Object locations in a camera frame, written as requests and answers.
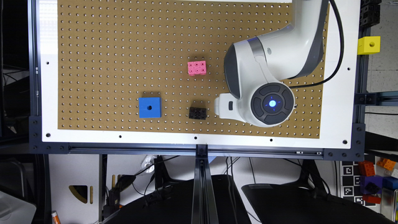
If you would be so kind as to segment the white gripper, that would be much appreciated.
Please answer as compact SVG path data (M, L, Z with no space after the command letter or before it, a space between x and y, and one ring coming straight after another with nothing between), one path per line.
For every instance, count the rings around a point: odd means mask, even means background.
M222 93L215 99L214 111L222 119L239 119L238 99L230 93Z

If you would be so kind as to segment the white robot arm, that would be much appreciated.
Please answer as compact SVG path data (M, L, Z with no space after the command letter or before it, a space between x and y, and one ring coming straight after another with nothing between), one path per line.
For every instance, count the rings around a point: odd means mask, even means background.
M293 1L292 21L281 30L233 43L224 57L229 93L215 114L254 126L277 126L292 114L295 97L282 81L311 74L323 57L328 1Z

